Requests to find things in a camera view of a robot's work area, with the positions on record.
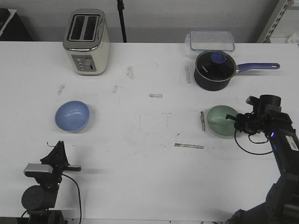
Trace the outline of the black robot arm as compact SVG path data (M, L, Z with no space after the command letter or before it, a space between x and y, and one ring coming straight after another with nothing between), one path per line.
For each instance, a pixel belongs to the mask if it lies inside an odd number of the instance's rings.
M65 176L78 183L64 171L81 171L80 166L72 166L67 160L63 141L58 141L52 151L40 160L40 163L29 163L24 174L36 180L37 185L27 188L21 203L29 215L28 224L67 224L61 210L54 210L62 177Z
M280 177L272 185L264 203L238 210L228 224L297 224L299 222L299 139L288 114L281 111L281 98L274 95L250 96L251 113L227 115L235 130L252 136L264 133L271 144Z

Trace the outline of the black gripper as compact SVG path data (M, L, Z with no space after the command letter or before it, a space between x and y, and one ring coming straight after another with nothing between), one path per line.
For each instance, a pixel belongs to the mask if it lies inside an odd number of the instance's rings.
M234 120L234 128L239 132L247 134L264 133L269 127L268 124L268 103L267 102L247 102L253 107L252 112L233 116L226 115L226 119Z
M60 159L60 149L62 150L62 159ZM40 161L42 165L49 168L41 177L40 184L44 187L59 187L64 171L81 171L80 165L71 165L68 162L63 141L59 141L52 151Z

